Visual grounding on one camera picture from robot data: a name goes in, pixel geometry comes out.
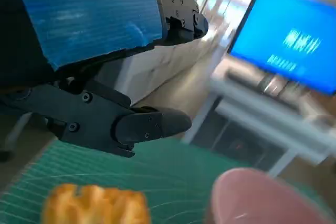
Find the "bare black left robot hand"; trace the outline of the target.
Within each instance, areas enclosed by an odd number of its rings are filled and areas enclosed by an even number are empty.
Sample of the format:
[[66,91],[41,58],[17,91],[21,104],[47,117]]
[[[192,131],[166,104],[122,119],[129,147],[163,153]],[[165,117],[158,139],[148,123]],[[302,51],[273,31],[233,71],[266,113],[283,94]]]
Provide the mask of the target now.
[[184,112],[134,108],[97,76],[112,61],[207,31],[195,0],[1,0],[1,112],[20,117],[1,160],[30,114],[63,142],[123,157],[136,143],[187,131]]

